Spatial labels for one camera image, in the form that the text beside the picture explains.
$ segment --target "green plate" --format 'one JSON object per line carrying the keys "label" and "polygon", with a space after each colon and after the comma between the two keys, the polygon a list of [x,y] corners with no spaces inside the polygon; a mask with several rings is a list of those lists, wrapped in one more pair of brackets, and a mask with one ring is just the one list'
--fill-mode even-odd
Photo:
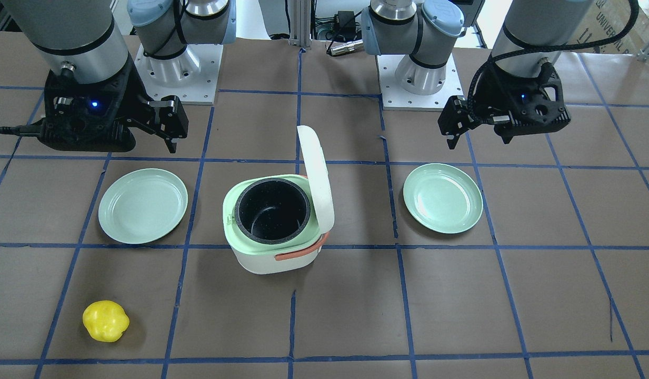
{"label": "green plate", "polygon": [[404,202],[419,223],[440,233],[461,233],[476,225],[483,211],[481,191],[466,173],[430,163],[404,182]]}

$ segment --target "yellow object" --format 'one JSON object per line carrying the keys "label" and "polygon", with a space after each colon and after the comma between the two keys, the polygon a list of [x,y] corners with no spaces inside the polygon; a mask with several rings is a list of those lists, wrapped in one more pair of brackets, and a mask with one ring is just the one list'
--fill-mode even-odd
{"label": "yellow object", "polygon": [[101,300],[89,305],[83,312],[83,325],[93,339],[116,342],[130,325],[130,319],[120,305],[111,300]]}

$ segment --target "white mounting plate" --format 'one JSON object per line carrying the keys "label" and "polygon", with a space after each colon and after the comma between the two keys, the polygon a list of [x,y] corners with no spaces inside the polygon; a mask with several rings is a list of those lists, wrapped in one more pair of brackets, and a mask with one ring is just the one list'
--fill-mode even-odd
{"label": "white mounting plate", "polygon": [[189,48],[196,53],[200,59],[200,73],[191,77],[191,82],[183,87],[161,86],[151,77],[146,59],[142,52],[144,48],[139,46],[135,66],[139,77],[144,82],[146,93],[155,100],[161,100],[163,96],[176,95],[183,104],[193,105],[214,105],[216,96],[216,84],[219,79],[219,68],[221,67],[221,55],[223,45],[189,45]]}
{"label": "white mounting plate", "polygon": [[394,72],[404,55],[379,55],[378,77],[380,91],[383,94],[383,108],[389,111],[442,111],[450,96],[462,95],[460,77],[457,76],[453,55],[446,63],[446,79],[438,93],[433,95],[417,95],[403,89]]}

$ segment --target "open lid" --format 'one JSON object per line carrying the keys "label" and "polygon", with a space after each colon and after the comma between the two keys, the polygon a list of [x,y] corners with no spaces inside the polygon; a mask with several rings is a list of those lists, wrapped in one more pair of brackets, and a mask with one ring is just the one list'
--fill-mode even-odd
{"label": "open lid", "polygon": [[334,201],[331,196],[329,184],[329,171],[326,168],[322,145],[311,127],[300,125],[297,127],[298,139],[301,141],[301,152],[305,169],[308,172],[308,183],[312,192],[313,205],[317,213],[319,231],[322,234],[334,227]]}

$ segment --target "inner pot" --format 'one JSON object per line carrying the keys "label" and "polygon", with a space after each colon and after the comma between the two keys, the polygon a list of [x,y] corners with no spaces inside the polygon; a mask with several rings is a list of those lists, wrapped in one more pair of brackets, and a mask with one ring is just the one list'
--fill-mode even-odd
{"label": "inner pot", "polygon": [[243,234],[269,245],[292,240],[309,218],[310,203],[305,192],[281,178],[252,183],[235,203],[235,220]]}

